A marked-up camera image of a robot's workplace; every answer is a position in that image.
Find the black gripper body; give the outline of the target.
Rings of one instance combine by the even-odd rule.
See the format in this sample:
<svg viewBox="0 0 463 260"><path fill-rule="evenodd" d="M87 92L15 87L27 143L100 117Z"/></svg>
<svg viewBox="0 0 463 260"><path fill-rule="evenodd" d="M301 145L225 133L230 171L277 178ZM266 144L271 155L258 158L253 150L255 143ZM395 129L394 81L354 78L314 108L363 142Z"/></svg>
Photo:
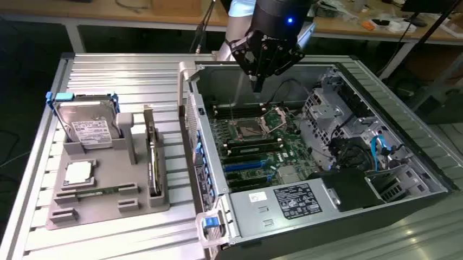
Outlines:
<svg viewBox="0 0 463 260"><path fill-rule="evenodd" d="M257 0L253 32L295 43L313 4L310 0Z"/></svg>

